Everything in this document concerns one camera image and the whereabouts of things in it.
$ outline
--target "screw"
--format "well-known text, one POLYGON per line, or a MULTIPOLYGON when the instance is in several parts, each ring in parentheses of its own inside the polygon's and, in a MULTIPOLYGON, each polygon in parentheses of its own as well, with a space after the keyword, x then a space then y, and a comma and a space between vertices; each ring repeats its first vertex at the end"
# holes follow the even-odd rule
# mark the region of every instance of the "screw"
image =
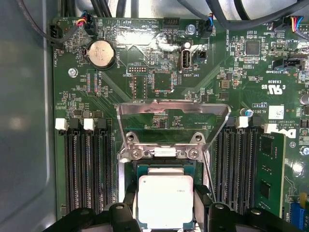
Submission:
POLYGON ((134 160, 139 160, 140 158, 142 158, 142 153, 140 150, 135 149, 132 151, 131 156, 134 160))
POLYGON ((309 147, 304 147, 304 148, 303 148, 303 155, 304 155, 304 156, 309 155, 309 147))
POLYGON ((75 78, 77 77, 78 71, 76 68, 70 68, 68 74, 70 77, 75 78))
POLYGON ((255 215, 261 215, 261 211, 258 211, 257 209, 253 209, 251 210, 251 213, 255 214, 255 215))
POLYGON ((216 204, 216 208, 217 208, 217 209, 224 209, 224 206, 221 205, 221 204, 216 204))
POLYGON ((188 35, 194 35, 196 31, 197 29, 193 24, 189 24, 185 29, 185 33, 187 33, 188 35))
POLYGON ((189 158, 192 159, 192 160, 196 160, 199 156, 199 153, 198 153, 198 150, 196 149, 192 149, 190 150, 189 152, 189 158))

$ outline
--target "black ram slot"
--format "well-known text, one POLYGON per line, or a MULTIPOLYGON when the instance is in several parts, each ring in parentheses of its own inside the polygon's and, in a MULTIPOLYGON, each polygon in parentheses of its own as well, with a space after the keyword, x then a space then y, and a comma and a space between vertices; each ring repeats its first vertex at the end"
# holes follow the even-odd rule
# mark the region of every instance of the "black ram slot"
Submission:
POLYGON ((69 137, 67 132, 63 132, 64 136, 64 168, 66 172, 65 176, 65 185, 66 185, 66 214, 71 212, 73 209, 71 208, 71 193, 70 193, 70 150, 69 150, 69 137))
POLYGON ((217 195, 217 201, 221 202, 221 169, 222 169, 222 143, 223 143, 223 133, 220 132, 218 134, 217 140, 216 140, 216 195, 217 195))
POLYGON ((93 191, 92 191, 92 199, 94 210, 97 214, 101 213, 101 190, 100 190, 100 155, 99 155, 99 136, 97 134, 94 135, 94 153, 93 153, 93 191))
POLYGON ((256 152, 257 152, 257 139, 258 131, 257 129, 252 129, 251 131, 251 176, 250 176, 250 198, 249 198, 249 207, 254 206, 254 186, 255 186, 255 177, 256 177, 256 152))
POLYGON ((87 207, 93 208, 92 191, 93 191, 93 136, 91 133, 86 135, 86 175, 87 175, 87 207))
POLYGON ((239 157, 239 195, 238 195, 238 213, 243 214, 244 211, 244 189, 245 189, 245 164, 246 164, 246 147, 247 133, 244 130, 240 132, 240 157, 239 157))
POLYGON ((76 209, 76 164, 74 156, 74 135, 69 134, 69 180, 70 180, 70 209, 76 209))
POLYGON ((229 159, 228 159, 228 184, 227 184, 227 197, 226 203, 233 208, 233 172, 234 172, 234 143, 235 143, 235 133, 229 133, 229 159))
POLYGON ((88 207, 88 204, 87 204, 87 194, 89 192, 89 189, 88 189, 88 177, 87 177, 87 141, 86 141, 86 135, 83 133, 81 135, 81 138, 82 138, 82 157, 81 157, 81 169, 82 169, 82 176, 81 176, 81 179, 82 179, 82 196, 81 196, 81 199, 82 199, 82 204, 81 206, 82 207, 88 207))
POLYGON ((112 203, 112 146, 111 146, 111 134, 110 128, 101 132, 102 139, 102 171, 103 171, 103 190, 102 198, 103 205, 106 206, 112 203))
POLYGON ((239 168, 240 168, 240 132, 237 130, 235 134, 235 146, 234 146, 234 183, 233 183, 233 203, 234 210, 238 212, 238 197, 239 197, 239 168))
POLYGON ((221 199, 226 202, 227 177, 228 177, 228 160, 229 160, 229 130, 224 131, 224 143, 222 152, 222 191, 221 199))
POLYGON ((75 207, 82 207, 82 169, 81 169, 81 134, 79 131, 74 132, 74 163, 75 163, 75 207))

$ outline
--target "white label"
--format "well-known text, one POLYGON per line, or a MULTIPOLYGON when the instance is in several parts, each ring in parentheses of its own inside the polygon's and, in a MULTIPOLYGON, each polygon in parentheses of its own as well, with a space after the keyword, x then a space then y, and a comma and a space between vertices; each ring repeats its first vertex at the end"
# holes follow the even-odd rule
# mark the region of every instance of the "white label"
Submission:
POLYGON ((284 119, 284 105, 270 105, 268 119, 284 119))

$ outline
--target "green circuit board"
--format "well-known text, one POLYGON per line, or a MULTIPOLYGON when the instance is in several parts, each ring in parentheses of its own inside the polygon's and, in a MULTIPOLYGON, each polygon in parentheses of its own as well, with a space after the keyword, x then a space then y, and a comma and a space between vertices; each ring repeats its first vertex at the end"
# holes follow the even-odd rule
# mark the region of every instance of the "green circuit board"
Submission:
MULTIPOLYGON (((53 23, 66 33, 75 20, 56 18, 53 23)), ((270 194, 272 201, 265 208, 271 208, 272 213, 290 221, 290 203, 299 201, 300 192, 309 192, 309 156, 302 153, 305 147, 309 147, 308 126, 301 125, 301 120, 309 117, 303 114, 304 106, 299 101, 301 95, 308 92, 309 42, 299 40, 290 30, 272 31, 269 25, 231 32, 214 21, 211 36, 203 38, 202 20, 180 19, 173 29, 164 28, 164 19, 94 20, 98 39, 114 46, 116 62, 105 71, 97 70, 84 56, 84 48, 92 39, 83 28, 78 29, 65 42, 64 50, 54 50, 54 109, 55 118, 65 118, 69 123, 72 118, 80 119, 81 123, 84 118, 93 118, 95 124, 99 118, 107 119, 112 156, 110 200, 118 200, 117 152, 122 146, 116 115, 118 104, 144 103, 153 99, 224 103, 231 107, 232 119, 240 116, 241 109, 251 109, 253 117, 259 120, 256 126, 259 129, 262 124, 277 124, 279 131, 290 132, 288 136, 268 134, 282 137, 276 140, 276 146, 282 151, 278 152, 280 158, 277 161, 262 158, 257 163, 257 172, 262 163, 269 164, 270 169, 281 165, 273 171, 281 171, 283 176, 276 179, 277 175, 273 175, 271 180, 278 184, 271 188, 276 188, 280 197, 270 194), (193 35, 185 33, 189 24, 196 27, 193 35), (192 65, 180 70, 179 47, 185 42, 192 46, 192 65), (273 61, 299 54, 304 64, 301 70, 273 69, 273 61), (78 71, 76 77, 68 75, 70 68, 78 71)), ((301 29, 306 27, 306 23, 300 25, 301 29)), ((166 111, 145 117, 143 121, 132 117, 127 118, 127 130, 136 130, 145 136, 145 140, 148 139, 146 131, 153 134, 159 131, 163 143, 184 139, 185 134, 190 137, 194 131, 207 135, 216 123, 212 117, 184 116, 179 111, 166 111)), ((58 218, 63 215, 62 209, 66 205, 64 150, 63 136, 57 131, 58 218)), ((215 167, 213 157, 211 165, 215 167)), ((261 195, 260 188, 256 187, 255 191, 256 195, 261 195)), ((255 205, 260 205, 259 198, 255 205)))

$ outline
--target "cable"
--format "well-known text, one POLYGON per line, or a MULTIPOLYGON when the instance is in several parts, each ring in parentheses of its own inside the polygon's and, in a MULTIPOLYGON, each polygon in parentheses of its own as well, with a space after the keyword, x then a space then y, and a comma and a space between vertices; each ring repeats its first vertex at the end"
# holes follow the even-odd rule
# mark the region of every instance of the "cable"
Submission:
POLYGON ((131 0, 131 18, 139 18, 139 0, 131 0))
POLYGON ((101 5, 99 3, 98 0, 91 0, 93 9, 95 10, 95 13, 97 15, 97 17, 105 17, 105 15, 103 14, 103 11, 101 10, 101 5))
POLYGON ((41 35, 42 37, 44 37, 45 39, 51 41, 51 42, 54 42, 54 43, 57 43, 57 44, 61 44, 61 43, 64 43, 65 41, 67 41, 78 29, 78 25, 74 25, 69 31, 68 33, 61 39, 56 39, 56 38, 53 38, 51 37, 50 35, 46 34, 44 31, 42 31, 39 26, 34 22, 33 18, 31 17, 28 9, 26 8, 25 6, 25 3, 23 0, 16 0, 20 10, 22 11, 25 19, 27 21, 29 21, 31 27, 39 34, 41 35))
POLYGON ((116 17, 123 18, 125 17, 126 11, 126 0, 118 0, 117 9, 116 9, 116 17))
POLYGON ((296 25, 296 30, 298 30, 299 24, 300 24, 301 20, 303 20, 303 18, 304 18, 304 17, 301 17, 301 18, 298 20, 297 25, 296 25))
POLYGON ((241 20, 250 20, 245 8, 243 7, 242 0, 234 0, 234 5, 241 20))
POLYGON ((61 17, 66 17, 68 11, 67 0, 61 0, 60 4, 60 15, 61 17))
MULTIPOLYGON (((191 13, 196 15, 197 17, 207 21, 208 17, 201 12, 197 11, 194 7, 192 7, 186 0, 177 0, 182 6, 187 8, 191 13)), ((282 16, 290 15, 295 11, 298 11, 309 4, 309 0, 300 0, 297 3, 292 4, 289 7, 286 7, 280 11, 272 13, 270 15, 253 19, 247 21, 235 21, 235 20, 227 20, 218 0, 206 0, 209 8, 211 9, 214 16, 217 18, 220 25, 227 30, 246 30, 253 27, 257 27, 261 24, 272 22, 281 18, 282 16)))
POLYGON ((69 17, 76 17, 75 0, 67 0, 67 7, 69 17))
POLYGON ((105 14, 105 17, 111 18, 112 13, 110 11, 110 8, 108 7, 106 0, 99 0, 99 2, 101 4, 101 7, 103 9, 103 13, 105 14))

